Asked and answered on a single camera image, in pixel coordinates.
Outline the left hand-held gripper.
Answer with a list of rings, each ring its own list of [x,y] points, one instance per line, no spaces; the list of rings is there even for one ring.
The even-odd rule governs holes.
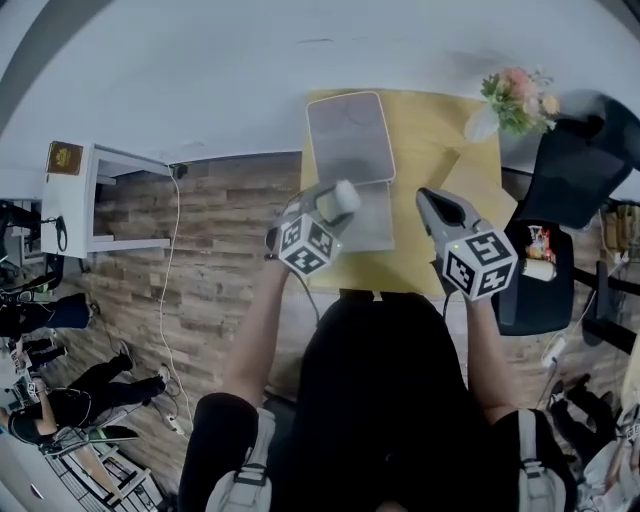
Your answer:
[[[324,220],[317,208],[317,201],[333,194],[337,185],[337,181],[314,184],[287,202],[267,229],[265,244],[270,258],[277,258],[303,277],[327,268],[337,258],[342,249],[340,234],[353,214]]]

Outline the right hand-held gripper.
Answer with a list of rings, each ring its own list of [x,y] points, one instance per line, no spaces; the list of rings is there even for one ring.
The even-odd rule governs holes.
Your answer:
[[[495,229],[469,201],[421,187],[416,206],[436,250],[432,265],[446,296],[475,301],[508,287],[518,257],[503,231]]]

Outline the white round object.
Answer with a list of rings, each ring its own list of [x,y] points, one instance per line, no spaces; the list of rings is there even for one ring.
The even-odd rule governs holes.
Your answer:
[[[317,200],[317,208],[328,223],[340,223],[344,218],[355,214],[360,206],[360,195],[348,180],[337,181]]]

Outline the grey box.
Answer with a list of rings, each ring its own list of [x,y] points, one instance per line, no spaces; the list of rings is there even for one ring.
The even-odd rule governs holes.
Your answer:
[[[361,206],[340,241],[346,252],[394,248],[390,185],[396,169],[380,97],[341,94],[307,105],[311,154],[318,181],[349,181]]]

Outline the person's right forearm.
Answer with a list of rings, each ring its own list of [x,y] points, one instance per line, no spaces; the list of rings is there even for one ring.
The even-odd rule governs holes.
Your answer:
[[[465,300],[471,394],[489,424],[519,408],[519,398],[489,298]]]

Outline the person's left forearm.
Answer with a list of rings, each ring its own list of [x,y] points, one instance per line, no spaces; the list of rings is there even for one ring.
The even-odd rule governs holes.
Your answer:
[[[234,335],[221,391],[258,408],[277,346],[281,304],[289,269],[279,260],[264,263],[253,300]]]

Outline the small brown box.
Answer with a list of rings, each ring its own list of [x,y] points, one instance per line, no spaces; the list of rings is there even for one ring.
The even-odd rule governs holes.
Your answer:
[[[82,154],[81,145],[52,141],[49,145],[46,172],[77,176],[80,173]]]

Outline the white vase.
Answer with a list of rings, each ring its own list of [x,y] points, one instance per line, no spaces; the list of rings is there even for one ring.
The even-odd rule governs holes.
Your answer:
[[[481,143],[500,128],[500,118],[491,103],[485,103],[467,120],[464,137],[470,143]]]

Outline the red snack packet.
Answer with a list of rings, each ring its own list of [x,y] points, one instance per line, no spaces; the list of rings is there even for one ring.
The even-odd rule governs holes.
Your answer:
[[[555,263],[556,255],[551,248],[551,231],[539,225],[530,225],[528,232],[530,242],[525,248],[527,258]]]

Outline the pink flower bouquet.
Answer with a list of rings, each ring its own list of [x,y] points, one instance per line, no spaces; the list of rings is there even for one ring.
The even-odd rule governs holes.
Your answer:
[[[508,67],[482,81],[481,95],[496,114],[503,131],[526,135],[556,127],[559,100],[549,92],[553,78],[541,69],[533,72]]]

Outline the black headrest office chair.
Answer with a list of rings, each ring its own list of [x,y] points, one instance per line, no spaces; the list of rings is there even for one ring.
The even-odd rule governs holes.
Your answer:
[[[543,281],[518,268],[508,288],[492,298],[505,336],[527,336],[566,328],[572,316],[574,283],[594,285],[596,277],[577,269],[569,229],[585,227],[611,193],[640,170],[640,117],[619,101],[602,96],[599,112],[584,119],[561,118],[541,138],[526,196],[505,233],[520,259],[547,233],[555,275]]]

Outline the tan bag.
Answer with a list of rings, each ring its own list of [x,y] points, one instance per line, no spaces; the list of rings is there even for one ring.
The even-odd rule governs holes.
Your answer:
[[[604,246],[611,252],[640,254],[640,204],[605,205],[600,209]]]

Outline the black stand base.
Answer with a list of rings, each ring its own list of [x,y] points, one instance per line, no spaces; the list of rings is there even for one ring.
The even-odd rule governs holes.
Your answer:
[[[614,294],[619,292],[640,298],[640,284],[610,277],[604,261],[597,262],[594,274],[583,272],[579,281],[592,290],[581,322],[584,342],[591,347],[607,343],[630,355],[636,334],[615,320],[614,315],[619,309],[615,307]]]

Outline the person's black clothing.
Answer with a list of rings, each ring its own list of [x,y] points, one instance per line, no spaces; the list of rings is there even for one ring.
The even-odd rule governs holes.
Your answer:
[[[443,316],[417,294],[349,291],[303,355],[291,430],[257,479],[241,475],[259,409],[221,391],[197,404],[179,512],[229,483],[267,512],[573,512],[577,486],[540,412],[489,424]]]

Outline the white desk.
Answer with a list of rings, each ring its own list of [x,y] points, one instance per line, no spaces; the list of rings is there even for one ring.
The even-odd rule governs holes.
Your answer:
[[[41,199],[41,250],[52,255],[85,259],[91,253],[165,249],[168,238],[117,240],[94,233],[99,185],[114,186],[121,176],[146,172],[171,178],[169,165],[95,143],[83,147],[77,176],[45,172]]]

